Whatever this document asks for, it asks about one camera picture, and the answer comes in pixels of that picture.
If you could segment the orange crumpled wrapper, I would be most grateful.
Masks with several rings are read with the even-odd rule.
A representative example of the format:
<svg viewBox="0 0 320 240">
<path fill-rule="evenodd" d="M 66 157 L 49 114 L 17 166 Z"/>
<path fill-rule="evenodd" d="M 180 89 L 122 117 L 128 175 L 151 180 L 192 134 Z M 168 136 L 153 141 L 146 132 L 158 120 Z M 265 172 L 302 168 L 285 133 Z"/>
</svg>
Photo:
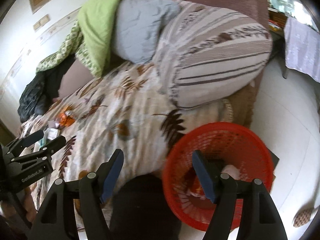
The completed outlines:
<svg viewBox="0 0 320 240">
<path fill-rule="evenodd" d="M 75 115 L 73 114 L 73 106 L 64 108 L 56 118 L 56 126 L 59 129 L 69 127 L 75 123 Z"/>
</svg>

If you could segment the leaf pattern bed blanket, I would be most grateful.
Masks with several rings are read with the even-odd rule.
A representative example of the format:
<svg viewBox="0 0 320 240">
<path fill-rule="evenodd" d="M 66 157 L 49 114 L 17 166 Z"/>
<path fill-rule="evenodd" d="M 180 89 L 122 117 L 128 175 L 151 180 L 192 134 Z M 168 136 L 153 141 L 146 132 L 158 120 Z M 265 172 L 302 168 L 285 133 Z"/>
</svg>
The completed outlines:
<svg viewBox="0 0 320 240">
<path fill-rule="evenodd" d="M 30 188 L 36 208 L 56 179 L 78 180 L 96 171 L 118 148 L 124 152 L 124 165 L 116 191 L 136 176 L 159 171 L 178 133 L 233 120 L 226 99 L 188 111 L 177 109 L 163 93 L 154 65 L 126 62 L 58 100 L 46 114 L 31 116 L 22 124 L 21 136 L 47 129 L 67 109 L 75 122 L 61 131 L 66 145 L 52 157 L 53 172 Z"/>
</svg>

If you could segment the patterned slipper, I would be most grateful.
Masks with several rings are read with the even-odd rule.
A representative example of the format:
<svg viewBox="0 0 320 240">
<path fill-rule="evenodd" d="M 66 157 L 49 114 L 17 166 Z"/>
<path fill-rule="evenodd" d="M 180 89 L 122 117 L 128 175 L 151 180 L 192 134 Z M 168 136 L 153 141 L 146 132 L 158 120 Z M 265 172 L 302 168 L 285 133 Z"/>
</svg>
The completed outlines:
<svg viewBox="0 0 320 240">
<path fill-rule="evenodd" d="M 319 206 L 299 211 L 293 219 L 293 226 L 295 228 L 298 228 L 298 227 L 301 227 L 301 226 L 307 224 L 312 219 L 314 219 L 318 210 L 319 210 Z"/>
</svg>

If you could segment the striped beige pillow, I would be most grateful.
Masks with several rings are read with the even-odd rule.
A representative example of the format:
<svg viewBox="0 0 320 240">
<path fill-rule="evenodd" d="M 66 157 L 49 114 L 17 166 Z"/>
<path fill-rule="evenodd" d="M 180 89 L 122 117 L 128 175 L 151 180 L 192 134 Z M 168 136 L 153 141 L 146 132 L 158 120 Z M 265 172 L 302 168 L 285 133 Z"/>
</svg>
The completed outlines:
<svg viewBox="0 0 320 240">
<path fill-rule="evenodd" d="M 178 3 L 152 59 L 173 105 L 188 110 L 223 99 L 259 75 L 272 50 L 263 25 L 235 10 Z"/>
</svg>

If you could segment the grey blue pillow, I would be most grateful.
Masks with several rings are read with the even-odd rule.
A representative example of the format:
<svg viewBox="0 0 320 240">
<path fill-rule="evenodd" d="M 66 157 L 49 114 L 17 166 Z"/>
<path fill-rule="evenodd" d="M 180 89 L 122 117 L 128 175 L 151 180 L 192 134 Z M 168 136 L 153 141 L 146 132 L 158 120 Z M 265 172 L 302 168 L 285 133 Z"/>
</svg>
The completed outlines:
<svg viewBox="0 0 320 240">
<path fill-rule="evenodd" d="M 113 29 L 112 53 L 135 64 L 150 62 L 162 29 L 180 10 L 174 0 L 121 0 Z"/>
</svg>

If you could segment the black jacket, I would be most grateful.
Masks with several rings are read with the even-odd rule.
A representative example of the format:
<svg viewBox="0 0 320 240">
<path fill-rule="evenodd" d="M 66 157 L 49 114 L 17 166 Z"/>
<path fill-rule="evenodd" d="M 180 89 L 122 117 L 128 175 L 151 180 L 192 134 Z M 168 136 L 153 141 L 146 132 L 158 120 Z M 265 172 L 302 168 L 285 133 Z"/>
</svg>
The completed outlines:
<svg viewBox="0 0 320 240">
<path fill-rule="evenodd" d="M 59 88 L 63 76 L 75 61 L 74 55 L 69 55 L 56 67 L 38 72 L 34 79 L 25 87 L 17 113 L 20 122 L 26 122 L 32 115 L 44 115 L 53 104 L 53 99 L 59 96 Z"/>
</svg>

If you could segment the green patterned quilt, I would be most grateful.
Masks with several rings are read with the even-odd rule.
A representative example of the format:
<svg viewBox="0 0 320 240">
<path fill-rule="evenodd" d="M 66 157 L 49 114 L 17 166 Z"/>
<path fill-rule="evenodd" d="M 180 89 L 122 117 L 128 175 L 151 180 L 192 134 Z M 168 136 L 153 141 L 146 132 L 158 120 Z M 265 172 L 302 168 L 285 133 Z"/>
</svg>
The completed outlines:
<svg viewBox="0 0 320 240">
<path fill-rule="evenodd" d="M 110 66 L 111 40 L 121 0 L 88 0 L 59 50 L 43 59 L 36 72 L 53 69 L 75 55 L 94 77 L 103 76 Z"/>
</svg>

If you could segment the white lace cloth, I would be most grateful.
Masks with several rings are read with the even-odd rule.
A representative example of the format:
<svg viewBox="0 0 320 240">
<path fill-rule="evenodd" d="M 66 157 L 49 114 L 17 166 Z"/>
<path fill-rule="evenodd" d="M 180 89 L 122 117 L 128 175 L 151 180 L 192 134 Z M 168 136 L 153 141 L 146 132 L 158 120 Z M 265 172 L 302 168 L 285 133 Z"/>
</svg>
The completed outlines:
<svg viewBox="0 0 320 240">
<path fill-rule="evenodd" d="M 319 82 L 319 33 L 289 17 L 284 28 L 285 66 Z"/>
</svg>

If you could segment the teal white packet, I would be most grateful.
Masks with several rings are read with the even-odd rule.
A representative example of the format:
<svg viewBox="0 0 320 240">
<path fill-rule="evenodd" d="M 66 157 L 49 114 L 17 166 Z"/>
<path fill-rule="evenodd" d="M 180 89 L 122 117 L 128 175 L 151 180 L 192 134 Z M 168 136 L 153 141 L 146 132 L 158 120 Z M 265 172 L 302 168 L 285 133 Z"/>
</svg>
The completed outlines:
<svg viewBox="0 0 320 240">
<path fill-rule="evenodd" d="M 34 150 L 33 152 L 38 152 L 44 145 L 47 144 L 47 141 L 48 141 L 48 133 L 49 133 L 49 129 L 46 129 L 44 131 L 44 134 L 43 134 L 43 138 L 40 139 L 39 141 L 37 141 L 34 145 Z"/>
</svg>

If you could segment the pink bed sheet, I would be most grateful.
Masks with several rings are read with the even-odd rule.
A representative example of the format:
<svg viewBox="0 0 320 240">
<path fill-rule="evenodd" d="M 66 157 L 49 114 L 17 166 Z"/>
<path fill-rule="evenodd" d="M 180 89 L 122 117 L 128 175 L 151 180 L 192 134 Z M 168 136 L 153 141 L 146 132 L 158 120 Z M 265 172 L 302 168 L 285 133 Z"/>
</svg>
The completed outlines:
<svg viewBox="0 0 320 240">
<path fill-rule="evenodd" d="M 93 79 L 94 76 L 90 70 L 79 60 L 75 60 L 61 80 L 58 97 L 53 98 L 52 102 L 57 102 L 57 100 L 73 94 Z"/>
</svg>

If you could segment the red mesh trash basket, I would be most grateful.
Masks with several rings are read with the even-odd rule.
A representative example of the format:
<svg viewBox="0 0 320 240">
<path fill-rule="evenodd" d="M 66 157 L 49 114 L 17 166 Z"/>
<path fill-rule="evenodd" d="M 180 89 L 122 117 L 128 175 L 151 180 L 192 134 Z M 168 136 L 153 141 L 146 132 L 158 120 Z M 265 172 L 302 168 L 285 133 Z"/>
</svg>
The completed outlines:
<svg viewBox="0 0 320 240">
<path fill-rule="evenodd" d="M 192 154 L 201 151 L 208 161 L 222 170 L 233 165 L 240 180 L 263 181 L 267 190 L 273 183 L 274 164 L 263 141 L 251 130 L 228 122 L 198 127 L 184 135 L 171 149 L 162 173 L 165 199 L 183 223 L 206 231 L 215 205 L 204 191 L 192 165 Z"/>
</svg>

